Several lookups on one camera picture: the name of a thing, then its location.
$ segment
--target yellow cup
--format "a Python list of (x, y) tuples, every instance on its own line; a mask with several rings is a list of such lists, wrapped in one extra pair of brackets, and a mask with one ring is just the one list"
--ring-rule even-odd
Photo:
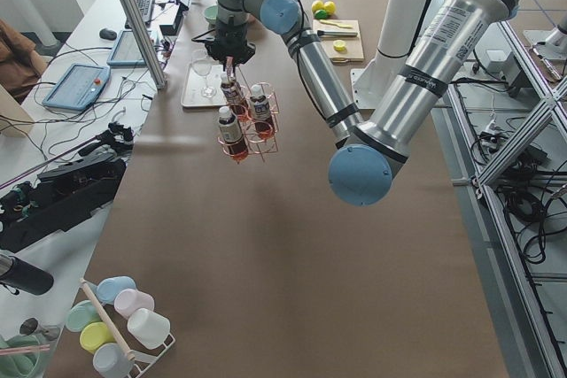
[(81, 347), (91, 354), (95, 354), (101, 345), (115, 343), (113, 335), (104, 322), (91, 323), (85, 327), (79, 341)]

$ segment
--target black cylinder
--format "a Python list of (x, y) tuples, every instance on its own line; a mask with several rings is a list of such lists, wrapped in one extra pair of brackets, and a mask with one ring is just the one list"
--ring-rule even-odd
[(53, 286), (53, 276), (30, 265), (24, 260), (11, 257), (12, 267), (0, 275), (0, 282), (16, 289), (41, 296)]

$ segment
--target computer mouse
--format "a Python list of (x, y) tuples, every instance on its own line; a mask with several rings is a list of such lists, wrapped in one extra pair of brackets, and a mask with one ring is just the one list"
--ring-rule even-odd
[(103, 28), (98, 32), (101, 39), (116, 40), (116, 32), (110, 28)]

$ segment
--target white desk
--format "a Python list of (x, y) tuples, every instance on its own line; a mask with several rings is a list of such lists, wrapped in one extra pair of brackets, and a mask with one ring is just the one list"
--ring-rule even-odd
[[(160, 12), (160, 8), (156, 6), (154, 17)], [(99, 46), (112, 47), (113, 42), (100, 39), (98, 32), (103, 27), (109, 27), (119, 32), (124, 26), (124, 21), (125, 15), (118, 0), (97, 0), (67, 42), (76, 49)], [(70, 48), (65, 46), (60, 53), (69, 50)], [(87, 50), (85, 53), (99, 64), (105, 65), (109, 52), (109, 50)], [(53, 61), (44, 73), (42, 80), (57, 81), (73, 63), (90, 64), (91, 61), (80, 52), (67, 54)], [(85, 127), (76, 140), (58, 145), (52, 150), (52, 153), (63, 152), (93, 135), (102, 133), (107, 129), (107, 125), (114, 114), (122, 108), (125, 108), (125, 112), (120, 115), (118, 121), (125, 126), (132, 127), (135, 132), (139, 131), (147, 114), (144, 109), (148, 110), (151, 104), (151, 101), (143, 98), (142, 94), (155, 96), (155, 86), (149, 73), (146, 72), (146, 68), (135, 70), (113, 69), (111, 79), (98, 101), (115, 98), (124, 76), (134, 81), (141, 77), (140, 82), (147, 84), (138, 84), (118, 104), (98, 106), (96, 109), (97, 116), (113, 110), (104, 118)], [(37, 91), (34, 89), (23, 103), (24, 109), (34, 120), (61, 118), (38, 104), (49, 93), (49, 90), (50, 86), (41, 85)], [(85, 121), (92, 118), (94, 118), (92, 111), (84, 116)], [(52, 144), (76, 136), (82, 126), (81, 123), (68, 122), (48, 124), (46, 133), (46, 125), (35, 124), (29, 136), (38, 145), (46, 136), (43, 150), (47, 151), (47, 148)], [(7, 138), (0, 135), (0, 182), (8, 181), (23, 170), (42, 162), (42, 154), (27, 138)], [(25, 180), (34, 181), (34, 179), (35, 176), (30, 175)], [(8, 189), (1, 191), (0, 196), (3, 196), (7, 191)], [(30, 317), (36, 317), (43, 324), (63, 326), (66, 313), (72, 306), (79, 287), (78, 280), (87, 268), (109, 210), (109, 205), (98, 209), (92, 219), (84, 221), (66, 233), (55, 232), (16, 254), (17, 257), (49, 271), (55, 278), (55, 283), (47, 294), (39, 297), (24, 292), (15, 297), (10, 295), (7, 290), (0, 288), (0, 312), (2, 314), (0, 334), (3, 337), (9, 338), (17, 335), (21, 322)]]

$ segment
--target brown shirt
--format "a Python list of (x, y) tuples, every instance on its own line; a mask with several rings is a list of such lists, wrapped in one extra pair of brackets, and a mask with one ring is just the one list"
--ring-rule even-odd
[(35, 43), (0, 19), (0, 84), (18, 102), (40, 77), (29, 57), (34, 48)]

